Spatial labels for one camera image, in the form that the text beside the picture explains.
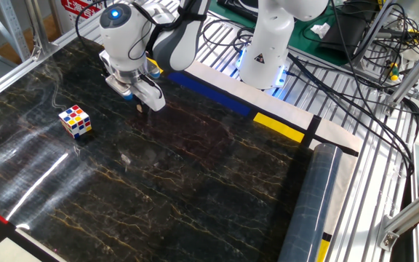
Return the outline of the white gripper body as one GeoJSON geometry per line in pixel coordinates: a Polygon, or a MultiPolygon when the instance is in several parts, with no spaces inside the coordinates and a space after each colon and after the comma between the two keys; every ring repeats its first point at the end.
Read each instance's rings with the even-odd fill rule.
{"type": "Polygon", "coordinates": [[[146,56],[132,60],[132,69],[120,68],[120,61],[117,63],[105,50],[99,56],[109,72],[106,83],[125,100],[137,98],[152,111],[159,111],[165,106],[164,93],[151,78],[146,56]]]}

